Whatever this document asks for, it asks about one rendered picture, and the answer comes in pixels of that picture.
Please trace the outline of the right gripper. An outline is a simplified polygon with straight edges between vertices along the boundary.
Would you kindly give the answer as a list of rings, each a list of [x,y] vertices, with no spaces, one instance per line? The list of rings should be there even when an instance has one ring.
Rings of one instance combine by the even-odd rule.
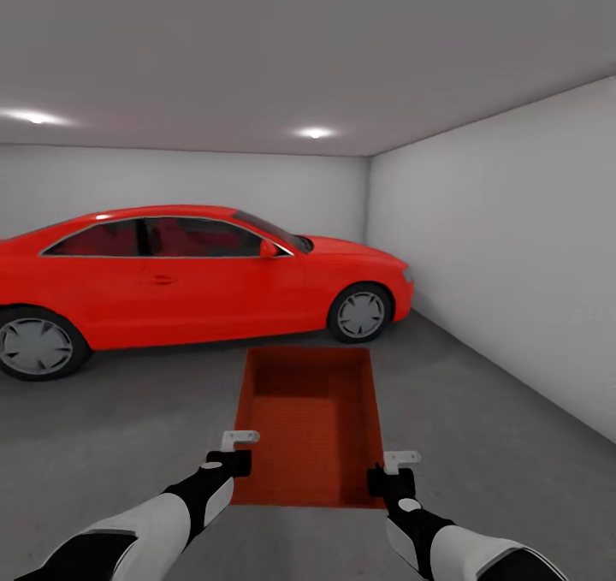
[[[387,492],[398,484],[409,489],[416,496],[414,475],[411,468],[399,468],[398,475],[387,475],[384,469],[369,469],[367,471],[367,483],[370,497],[382,497],[385,500]]]

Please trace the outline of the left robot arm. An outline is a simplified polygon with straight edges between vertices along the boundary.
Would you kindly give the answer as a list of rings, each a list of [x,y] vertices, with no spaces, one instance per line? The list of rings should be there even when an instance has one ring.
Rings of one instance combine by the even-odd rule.
[[[14,581],[163,581],[167,571],[228,505],[234,477],[250,476],[254,430],[226,430],[221,451],[162,494],[100,520],[66,541],[39,569]]]

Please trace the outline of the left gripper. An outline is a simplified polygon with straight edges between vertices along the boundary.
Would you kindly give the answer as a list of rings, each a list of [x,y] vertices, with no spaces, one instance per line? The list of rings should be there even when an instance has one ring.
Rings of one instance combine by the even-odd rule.
[[[250,476],[252,468],[252,451],[251,450],[235,450],[227,454],[219,450],[208,452],[206,462],[211,459],[228,459],[234,465],[234,477]]]

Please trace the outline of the storage box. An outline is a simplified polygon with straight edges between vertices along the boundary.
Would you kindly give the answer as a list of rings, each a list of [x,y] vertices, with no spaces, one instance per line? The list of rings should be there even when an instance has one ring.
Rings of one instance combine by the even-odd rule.
[[[370,497],[384,469],[370,349],[248,347],[234,430],[254,430],[251,475],[230,505],[386,509]]]

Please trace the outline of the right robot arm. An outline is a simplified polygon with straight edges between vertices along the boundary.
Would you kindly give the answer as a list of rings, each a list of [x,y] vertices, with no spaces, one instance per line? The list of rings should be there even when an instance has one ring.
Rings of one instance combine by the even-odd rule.
[[[411,468],[416,450],[386,451],[384,469],[369,469],[370,497],[382,497],[393,550],[426,581],[569,581],[546,556],[521,542],[482,536],[423,509]]]

